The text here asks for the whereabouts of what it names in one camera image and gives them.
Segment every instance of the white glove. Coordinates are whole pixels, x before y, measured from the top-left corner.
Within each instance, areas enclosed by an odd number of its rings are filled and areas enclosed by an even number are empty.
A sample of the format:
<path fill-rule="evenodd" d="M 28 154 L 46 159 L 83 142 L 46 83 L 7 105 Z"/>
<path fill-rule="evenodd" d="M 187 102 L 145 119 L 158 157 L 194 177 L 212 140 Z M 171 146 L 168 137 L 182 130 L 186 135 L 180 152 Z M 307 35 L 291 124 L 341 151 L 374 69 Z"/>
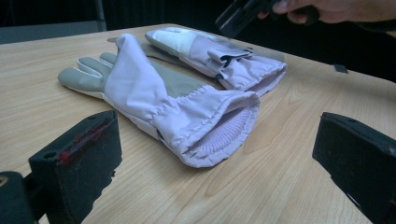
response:
<path fill-rule="evenodd" d="M 63 70 L 59 81 L 105 99 L 192 167 L 216 165 L 247 139 L 260 106 L 255 92 L 217 91 L 150 63 L 132 35 L 121 35 L 117 46 L 117 59 L 81 58 L 79 69 Z"/>
<path fill-rule="evenodd" d="M 216 78 L 227 90 L 255 91 L 262 96 L 276 86 L 287 68 L 285 63 L 203 32 L 166 27 L 147 32 L 146 39 L 201 73 Z"/>

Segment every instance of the dark background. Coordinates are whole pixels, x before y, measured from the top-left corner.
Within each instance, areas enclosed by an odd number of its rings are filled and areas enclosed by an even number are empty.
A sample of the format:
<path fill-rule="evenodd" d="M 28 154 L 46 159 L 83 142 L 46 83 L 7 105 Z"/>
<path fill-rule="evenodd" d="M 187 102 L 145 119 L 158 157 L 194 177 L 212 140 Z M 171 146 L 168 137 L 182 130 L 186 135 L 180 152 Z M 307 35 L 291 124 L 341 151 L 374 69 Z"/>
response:
<path fill-rule="evenodd" d="M 219 34 L 214 22 L 233 0 L 103 0 L 107 30 L 177 23 Z M 1 26 L 97 20 L 94 0 L 0 0 Z M 396 38 L 352 22 L 296 25 L 255 20 L 236 39 L 396 82 Z"/>

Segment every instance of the light wood grain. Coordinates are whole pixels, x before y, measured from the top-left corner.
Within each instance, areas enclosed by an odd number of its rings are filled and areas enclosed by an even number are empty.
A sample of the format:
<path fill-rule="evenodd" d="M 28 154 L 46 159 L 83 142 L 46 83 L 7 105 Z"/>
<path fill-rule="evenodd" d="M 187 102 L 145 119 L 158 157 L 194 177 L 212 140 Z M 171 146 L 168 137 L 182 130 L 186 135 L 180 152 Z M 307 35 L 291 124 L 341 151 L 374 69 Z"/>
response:
<path fill-rule="evenodd" d="M 61 70 L 78 57 L 116 52 L 110 37 L 132 33 L 144 41 L 161 26 L 0 45 L 0 171 L 29 174 L 35 152 L 111 109 L 61 86 Z M 123 161 L 84 223 L 369 223 L 312 149 L 324 111 L 396 138 L 396 85 L 292 55 L 285 61 L 287 75 L 262 97 L 249 139 L 211 169 L 187 167 L 119 114 Z"/>

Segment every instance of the hand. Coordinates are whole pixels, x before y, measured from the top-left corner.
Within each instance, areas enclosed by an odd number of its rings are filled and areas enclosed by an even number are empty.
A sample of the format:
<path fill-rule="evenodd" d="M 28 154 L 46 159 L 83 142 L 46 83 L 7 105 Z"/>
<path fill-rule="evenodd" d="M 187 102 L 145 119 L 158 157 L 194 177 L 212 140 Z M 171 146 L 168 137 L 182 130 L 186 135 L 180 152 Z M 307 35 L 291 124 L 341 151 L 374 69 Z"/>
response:
<path fill-rule="evenodd" d="M 396 19 L 396 1 L 392 0 L 281 0 L 274 4 L 277 14 L 288 14 L 289 20 L 305 23 L 306 15 L 296 9 L 314 6 L 319 12 L 319 19 L 327 23 L 341 21 L 386 21 Z M 261 12 L 259 19 L 268 13 Z"/>

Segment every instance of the glove cuff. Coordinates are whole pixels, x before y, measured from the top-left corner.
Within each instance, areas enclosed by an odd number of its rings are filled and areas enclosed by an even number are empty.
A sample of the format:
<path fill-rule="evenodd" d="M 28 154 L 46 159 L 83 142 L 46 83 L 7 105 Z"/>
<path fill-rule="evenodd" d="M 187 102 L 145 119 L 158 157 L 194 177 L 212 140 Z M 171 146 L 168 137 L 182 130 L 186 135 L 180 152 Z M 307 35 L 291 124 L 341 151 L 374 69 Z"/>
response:
<path fill-rule="evenodd" d="M 161 107 L 153 126 L 179 158 L 192 167 L 228 159 L 248 138 L 259 111 L 253 92 L 217 91 L 203 86 Z"/>

